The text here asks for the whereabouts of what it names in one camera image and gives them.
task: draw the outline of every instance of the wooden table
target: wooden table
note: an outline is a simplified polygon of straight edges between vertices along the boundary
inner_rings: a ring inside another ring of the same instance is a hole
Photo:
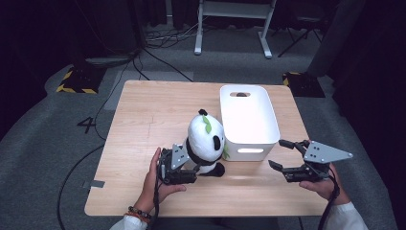
[[[143,188],[149,162],[157,147],[182,144],[189,122],[200,108],[219,120],[219,90],[224,83],[129,80],[124,85],[85,213],[121,216]],[[308,138],[286,86],[262,85],[274,106],[281,138]],[[185,193],[170,195],[160,205],[160,217],[320,216],[327,202],[316,193],[287,183],[268,159],[284,167],[303,164],[295,149],[278,144],[260,162],[227,162],[222,177],[198,177]]]

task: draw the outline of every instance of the bracelet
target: bracelet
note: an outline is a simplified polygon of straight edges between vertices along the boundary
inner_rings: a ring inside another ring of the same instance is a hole
[[[129,213],[138,214],[138,215],[140,215],[141,217],[146,218],[146,219],[148,219],[148,220],[152,219],[152,216],[151,216],[150,214],[148,214],[148,213],[146,213],[146,212],[143,212],[143,211],[141,211],[141,210],[138,210],[138,209],[136,209],[136,208],[134,208],[134,207],[132,207],[132,206],[129,206],[129,207],[128,207],[128,212],[129,212]]]
[[[149,218],[145,218],[145,217],[143,217],[143,216],[141,216],[141,215],[139,215],[139,214],[137,214],[137,213],[128,212],[128,213],[125,213],[125,215],[126,215],[126,216],[132,216],[132,217],[134,217],[134,218],[139,219],[139,220],[142,221],[142,222],[149,223]]]

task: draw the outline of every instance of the metal stand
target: metal stand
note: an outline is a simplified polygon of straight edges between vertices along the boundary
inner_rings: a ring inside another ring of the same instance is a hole
[[[230,3],[230,2],[211,2],[200,0],[198,28],[194,54],[201,55],[202,39],[203,39],[203,15],[209,16],[228,16],[228,17],[243,17],[243,18],[259,18],[265,19],[262,32],[258,32],[259,41],[262,45],[263,52],[266,58],[271,58],[272,53],[266,41],[266,33],[268,32],[269,23],[271,22],[272,14],[275,9],[276,0],[270,5],[266,4],[247,4],[247,3]]]

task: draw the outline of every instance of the panda plush toy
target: panda plush toy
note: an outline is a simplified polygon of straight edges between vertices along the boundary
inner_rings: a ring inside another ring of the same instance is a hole
[[[224,128],[206,110],[200,109],[199,115],[192,119],[183,150],[190,158],[184,165],[186,170],[200,166],[199,175],[220,177],[225,173],[224,166],[218,162],[224,150]]]

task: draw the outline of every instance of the wrist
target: wrist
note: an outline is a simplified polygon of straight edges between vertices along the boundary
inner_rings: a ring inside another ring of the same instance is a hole
[[[340,192],[340,195],[338,195],[337,198],[334,200],[334,205],[347,204],[350,202],[351,202],[351,200],[350,200],[349,196],[347,195],[347,193],[344,190],[342,190]]]
[[[134,203],[134,208],[149,214],[154,208],[153,199],[140,196],[137,202]]]

